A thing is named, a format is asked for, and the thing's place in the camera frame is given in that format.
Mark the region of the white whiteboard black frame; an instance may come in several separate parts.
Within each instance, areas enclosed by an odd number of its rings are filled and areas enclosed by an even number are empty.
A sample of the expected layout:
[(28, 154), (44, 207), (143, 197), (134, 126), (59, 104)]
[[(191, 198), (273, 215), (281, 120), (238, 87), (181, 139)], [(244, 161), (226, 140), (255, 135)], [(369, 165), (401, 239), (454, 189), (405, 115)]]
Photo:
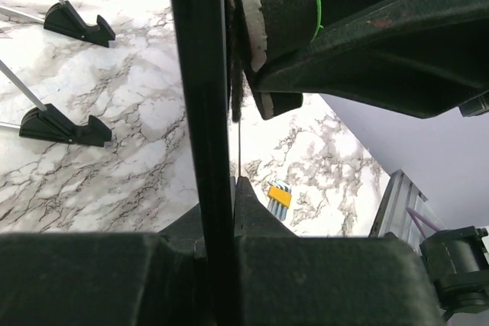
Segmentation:
[(239, 325), (224, 0), (171, 0), (199, 203), (162, 232), (190, 254), (190, 325)]

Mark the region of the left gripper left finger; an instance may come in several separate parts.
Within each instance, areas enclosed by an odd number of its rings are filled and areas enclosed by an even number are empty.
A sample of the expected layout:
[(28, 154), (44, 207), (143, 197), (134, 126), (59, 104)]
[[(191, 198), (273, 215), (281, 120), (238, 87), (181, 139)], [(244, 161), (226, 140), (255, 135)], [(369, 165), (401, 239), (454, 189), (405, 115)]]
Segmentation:
[(200, 211), (160, 233), (1, 237), (3, 325), (206, 325)]

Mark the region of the green black whiteboard eraser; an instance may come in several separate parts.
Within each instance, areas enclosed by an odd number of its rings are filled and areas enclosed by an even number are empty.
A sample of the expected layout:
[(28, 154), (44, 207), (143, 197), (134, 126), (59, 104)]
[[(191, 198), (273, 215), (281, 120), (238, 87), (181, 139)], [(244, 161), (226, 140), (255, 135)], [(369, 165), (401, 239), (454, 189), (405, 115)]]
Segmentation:
[(260, 112), (262, 91), (258, 88), (258, 74), (317, 37), (322, 27), (322, 0), (227, 0), (227, 3), (231, 17), (229, 33), (238, 43), (238, 64)]

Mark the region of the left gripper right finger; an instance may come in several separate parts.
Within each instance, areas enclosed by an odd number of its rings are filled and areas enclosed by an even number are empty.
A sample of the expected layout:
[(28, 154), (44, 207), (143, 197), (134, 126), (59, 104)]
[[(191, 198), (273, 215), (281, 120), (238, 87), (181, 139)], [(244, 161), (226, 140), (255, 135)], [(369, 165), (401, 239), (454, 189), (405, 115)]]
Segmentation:
[(235, 187), (236, 325), (441, 325), (421, 259), (404, 242), (299, 237)]

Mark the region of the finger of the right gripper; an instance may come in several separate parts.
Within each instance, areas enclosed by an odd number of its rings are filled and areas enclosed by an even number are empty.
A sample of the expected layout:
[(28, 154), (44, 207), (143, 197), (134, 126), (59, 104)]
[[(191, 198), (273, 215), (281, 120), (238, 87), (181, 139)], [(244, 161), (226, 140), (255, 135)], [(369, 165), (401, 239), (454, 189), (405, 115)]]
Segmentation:
[(261, 92), (261, 117), (271, 119), (288, 111), (300, 108), (303, 104), (302, 93)]
[(383, 0), (264, 67), (256, 88), (435, 117), (488, 91), (488, 0)]

